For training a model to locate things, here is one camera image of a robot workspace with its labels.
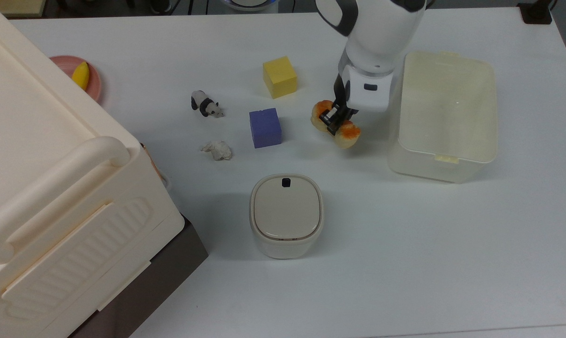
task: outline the crumpled paper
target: crumpled paper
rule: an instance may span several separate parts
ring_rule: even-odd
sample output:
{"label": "crumpled paper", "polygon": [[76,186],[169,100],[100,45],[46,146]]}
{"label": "crumpled paper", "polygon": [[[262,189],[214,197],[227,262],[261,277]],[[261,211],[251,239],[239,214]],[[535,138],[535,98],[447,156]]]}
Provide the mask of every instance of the crumpled paper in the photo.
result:
{"label": "crumpled paper", "polygon": [[215,161],[231,160],[233,157],[231,148],[229,148],[225,141],[210,141],[202,147],[202,152],[210,152]]}

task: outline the white storage box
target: white storage box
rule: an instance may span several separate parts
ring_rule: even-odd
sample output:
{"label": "white storage box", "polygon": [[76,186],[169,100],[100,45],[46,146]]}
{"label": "white storage box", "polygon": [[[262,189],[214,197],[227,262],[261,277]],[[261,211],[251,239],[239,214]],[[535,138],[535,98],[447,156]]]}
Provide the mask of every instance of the white storage box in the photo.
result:
{"label": "white storage box", "polygon": [[249,219],[256,244],[265,255],[300,257],[322,231],[324,204],[319,186],[304,175],[265,177],[252,190]]}
{"label": "white storage box", "polygon": [[0,14],[0,338],[64,338],[184,226],[139,141]]}
{"label": "white storage box", "polygon": [[455,54],[411,52],[390,103],[388,165],[461,183],[497,152],[491,65]]}

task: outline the purple block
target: purple block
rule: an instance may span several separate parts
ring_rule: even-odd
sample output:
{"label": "purple block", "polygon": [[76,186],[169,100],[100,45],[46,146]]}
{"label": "purple block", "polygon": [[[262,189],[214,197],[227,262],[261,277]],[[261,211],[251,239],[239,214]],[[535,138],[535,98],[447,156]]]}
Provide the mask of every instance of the purple block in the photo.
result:
{"label": "purple block", "polygon": [[281,125],[274,108],[249,113],[249,126],[252,129],[254,148],[281,144]]}

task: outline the yellow banana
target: yellow banana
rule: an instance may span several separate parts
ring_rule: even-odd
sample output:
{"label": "yellow banana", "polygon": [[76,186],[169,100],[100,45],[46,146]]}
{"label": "yellow banana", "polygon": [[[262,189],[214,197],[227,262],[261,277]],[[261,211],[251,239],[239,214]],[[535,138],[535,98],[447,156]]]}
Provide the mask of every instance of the yellow banana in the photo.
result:
{"label": "yellow banana", "polygon": [[83,90],[87,89],[87,84],[89,83],[89,66],[87,62],[81,62],[76,67],[75,72],[72,74],[72,80]]}

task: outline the toy panda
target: toy panda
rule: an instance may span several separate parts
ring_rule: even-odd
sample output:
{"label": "toy panda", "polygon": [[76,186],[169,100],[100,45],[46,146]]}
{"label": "toy panda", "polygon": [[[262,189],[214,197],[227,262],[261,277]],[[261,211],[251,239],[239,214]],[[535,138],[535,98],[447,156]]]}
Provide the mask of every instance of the toy panda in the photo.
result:
{"label": "toy panda", "polygon": [[208,117],[208,115],[212,115],[214,117],[221,117],[224,115],[221,107],[218,106],[218,102],[214,103],[214,101],[212,101],[208,95],[201,90],[196,90],[191,93],[191,109],[197,110],[198,108],[199,112],[206,117]]}

